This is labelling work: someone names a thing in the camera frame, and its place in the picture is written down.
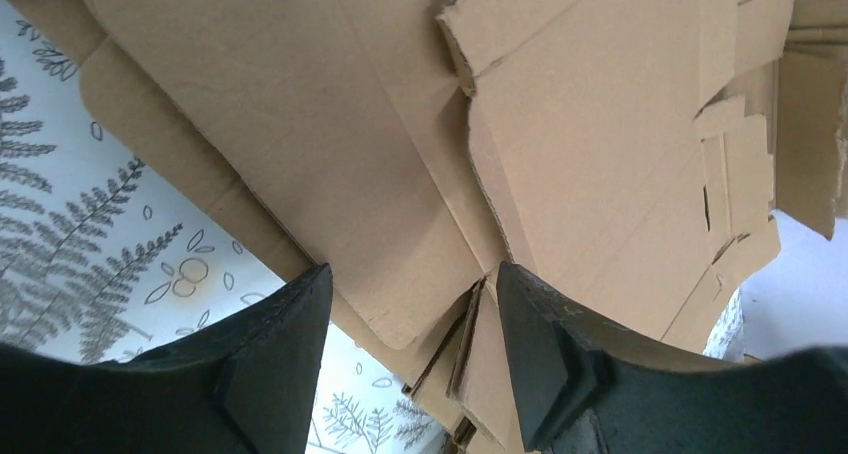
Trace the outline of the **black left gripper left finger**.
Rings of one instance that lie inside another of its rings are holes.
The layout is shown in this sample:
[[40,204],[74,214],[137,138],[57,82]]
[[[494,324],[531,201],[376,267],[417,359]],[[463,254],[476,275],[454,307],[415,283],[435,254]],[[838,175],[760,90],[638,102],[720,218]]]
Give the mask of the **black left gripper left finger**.
[[135,359],[1,349],[5,453],[301,453],[333,296],[328,265]]

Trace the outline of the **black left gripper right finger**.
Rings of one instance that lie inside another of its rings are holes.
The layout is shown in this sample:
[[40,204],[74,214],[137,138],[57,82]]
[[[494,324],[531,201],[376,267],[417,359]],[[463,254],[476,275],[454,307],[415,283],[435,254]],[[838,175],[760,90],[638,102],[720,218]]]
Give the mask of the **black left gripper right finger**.
[[630,330],[504,262],[496,282],[526,451],[843,453],[847,350],[742,364]]

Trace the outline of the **brown cardboard box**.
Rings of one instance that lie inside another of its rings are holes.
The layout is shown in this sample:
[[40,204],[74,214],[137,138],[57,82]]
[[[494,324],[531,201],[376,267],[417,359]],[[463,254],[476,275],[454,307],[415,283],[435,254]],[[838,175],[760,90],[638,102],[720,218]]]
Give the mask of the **brown cardboard box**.
[[420,117],[437,190],[411,243],[426,315],[407,391],[462,453],[522,453],[502,263],[704,355],[739,284],[778,253],[768,121],[741,75],[782,52],[794,0],[432,0],[446,78]]

